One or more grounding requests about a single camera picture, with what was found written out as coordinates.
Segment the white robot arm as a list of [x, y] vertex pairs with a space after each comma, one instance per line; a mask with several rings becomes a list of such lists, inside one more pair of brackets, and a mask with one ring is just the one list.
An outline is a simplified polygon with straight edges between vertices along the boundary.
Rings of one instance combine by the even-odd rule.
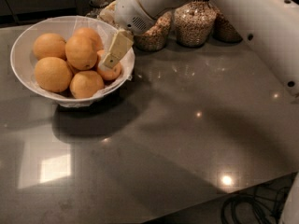
[[[186, 0], [119, 0], [118, 23]], [[298, 7], [210, 0], [242, 42], [139, 54], [105, 141], [112, 223], [135, 224], [298, 169]]]

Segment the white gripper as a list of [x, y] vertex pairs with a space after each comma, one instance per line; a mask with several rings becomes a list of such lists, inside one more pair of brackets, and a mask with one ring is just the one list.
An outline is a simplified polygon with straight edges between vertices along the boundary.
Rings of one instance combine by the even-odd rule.
[[98, 64], [103, 71], [112, 70], [126, 55], [134, 44], [133, 34], [142, 35], [155, 24], [138, 0], [113, 1], [100, 11], [97, 18], [113, 27], [118, 24], [122, 28], [109, 39], [109, 47]]

